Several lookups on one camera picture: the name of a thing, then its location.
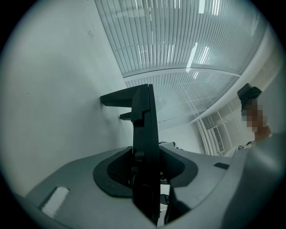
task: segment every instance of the ceiling light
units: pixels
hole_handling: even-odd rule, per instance
[[[198,76],[198,72],[196,72],[196,73],[194,74],[193,78],[196,79],[197,76]]]
[[[205,63],[206,55],[207,55],[209,49],[210,49],[209,47],[207,47],[207,46],[205,47],[204,52],[202,54],[201,61],[200,61],[199,64],[204,64]]]
[[[196,42],[195,46],[192,48],[191,55],[189,56],[187,68],[191,67],[191,64],[193,62],[193,58],[195,57],[195,54],[196,54],[197,47],[198,47],[198,43]]]
[[[206,0],[200,0],[198,13],[204,13],[205,12],[205,2],[206,2]]]
[[[142,67],[143,65],[142,65],[141,52],[140,52],[140,47],[139,47],[139,45],[138,45],[138,50],[139,50],[140,63],[141,63],[141,67]]]
[[[219,14],[219,7],[220,7],[220,0],[213,0],[213,9],[211,13],[213,15],[218,15]]]
[[[170,62],[170,50],[171,50],[171,45],[169,45],[169,49],[168,49],[167,63]]]
[[[171,51],[171,62],[173,61],[174,59],[174,51],[175,51],[175,48],[174,48],[174,45],[172,45],[172,51]]]

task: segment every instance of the ceiling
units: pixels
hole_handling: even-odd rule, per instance
[[[95,0],[127,87],[154,85],[158,122],[198,117],[239,79],[267,21],[241,0]]]

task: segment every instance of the black metal bracket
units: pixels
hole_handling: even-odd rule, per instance
[[[116,91],[101,96],[100,100],[106,106],[132,108],[130,113],[120,115],[120,119],[130,120],[134,127],[132,160],[131,164],[126,163],[130,168],[129,188],[132,189],[135,205],[157,224],[160,217],[160,153],[153,85],[145,84]],[[102,169],[94,170],[93,176],[96,182],[100,180],[96,179],[100,171]],[[112,180],[120,179],[125,182],[126,177],[122,178],[122,174],[120,175],[121,177],[116,172],[109,171]],[[101,185],[101,189],[105,189],[105,184],[97,184]],[[113,196],[122,196],[114,189],[105,191],[112,191]]]

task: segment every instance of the gray plastic surface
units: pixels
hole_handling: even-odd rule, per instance
[[[263,115],[267,116],[272,133],[286,132],[286,65],[284,64],[271,84],[258,97]]]
[[[93,169],[102,160],[125,148],[110,150],[72,161],[37,185],[27,199],[36,207],[63,186],[70,190],[55,220],[75,229],[155,228],[131,198],[115,198],[104,193],[93,180]]]
[[[226,173],[225,169],[221,169],[214,165],[218,162],[230,165],[232,160],[230,157],[215,157],[192,153],[176,149],[171,145],[163,144],[161,147],[193,161],[198,166],[198,174],[188,186],[174,188],[177,200],[182,201],[189,208],[194,208],[203,201],[210,192],[213,191]]]
[[[245,226],[267,203],[284,177],[285,139],[285,133],[273,134],[253,148],[240,150],[205,200],[165,227],[234,229]],[[176,190],[176,195],[184,203],[190,203],[187,192]]]

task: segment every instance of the slatted ceiling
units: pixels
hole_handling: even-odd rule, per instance
[[[185,68],[196,42],[191,67],[241,74],[266,21],[244,1],[217,1],[198,13],[199,0],[95,0],[124,76]]]
[[[158,121],[164,121],[205,111],[237,79],[236,76],[218,73],[177,72],[130,80],[126,85],[153,84],[157,118]]]

